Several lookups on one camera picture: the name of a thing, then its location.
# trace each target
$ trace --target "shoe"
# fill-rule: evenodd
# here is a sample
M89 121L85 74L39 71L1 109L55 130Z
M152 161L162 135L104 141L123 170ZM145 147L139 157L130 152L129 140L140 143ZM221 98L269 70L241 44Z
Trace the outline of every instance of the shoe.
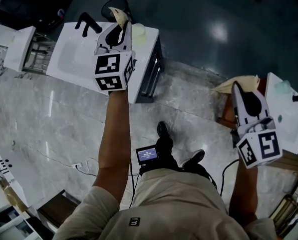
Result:
M199 162L202 161L202 159L204 158L205 152L203 149L199 149L197 151L195 151L192 155L192 157L186 161L182 167L184 167L185 165L187 165L188 163L190 164L198 164Z
M160 121L158 123L157 131L158 131L158 136L160 138L165 138L165 137L168 138L170 136L169 132L168 132L168 129L167 129L167 126L163 121Z

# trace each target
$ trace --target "forearm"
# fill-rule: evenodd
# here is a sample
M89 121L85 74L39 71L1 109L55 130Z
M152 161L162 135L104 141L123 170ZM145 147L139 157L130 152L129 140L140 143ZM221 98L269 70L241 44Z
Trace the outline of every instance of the forearm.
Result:
M99 150L99 173L94 183L122 199L131 157L128 91L113 91L109 97Z
M246 169L240 160L229 215L242 227L257 220L255 215L258 207L257 181L258 168Z

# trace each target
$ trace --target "screen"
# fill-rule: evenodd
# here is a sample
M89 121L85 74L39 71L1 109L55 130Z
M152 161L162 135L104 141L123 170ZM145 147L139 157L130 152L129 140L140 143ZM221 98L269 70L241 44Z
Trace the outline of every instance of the screen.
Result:
M155 148L149 148L147 150L139 151L138 156L139 156L140 162L158 157L157 152L155 151Z

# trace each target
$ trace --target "marble floor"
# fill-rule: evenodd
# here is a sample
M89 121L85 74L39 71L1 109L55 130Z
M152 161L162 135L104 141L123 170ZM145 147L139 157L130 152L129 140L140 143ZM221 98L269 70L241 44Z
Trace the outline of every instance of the marble floor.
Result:
M177 162L181 164L193 151L204 149L202 165L221 186L222 170L238 157L232 148L230 130L215 122L225 97L210 89L222 81L214 74L167 61L155 102L130 105L134 174L139 171L135 149L155 143L156 125L163 120L171 129ZM44 197L33 208L39 208L62 189L78 200L86 195L95 177L70 166L80 162L86 171L86 160L91 157L95 160L89 160L90 173L97 174L107 102L108 97L103 94L49 76L16 75L11 70L0 76L0 146L14 145L39 173ZM226 172L226 205L236 169L235 164ZM293 180L292 171L260 167L259 217L273 211ZM129 177L121 209L129 207L131 197Z

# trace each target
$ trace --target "white cube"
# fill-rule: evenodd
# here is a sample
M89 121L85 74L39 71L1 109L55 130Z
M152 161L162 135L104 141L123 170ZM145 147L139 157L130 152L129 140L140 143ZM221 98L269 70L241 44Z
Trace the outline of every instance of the white cube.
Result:
M276 129L247 133L237 148L246 168L268 164L283 155Z
M134 51L97 55L95 84L101 91L125 90L134 71Z

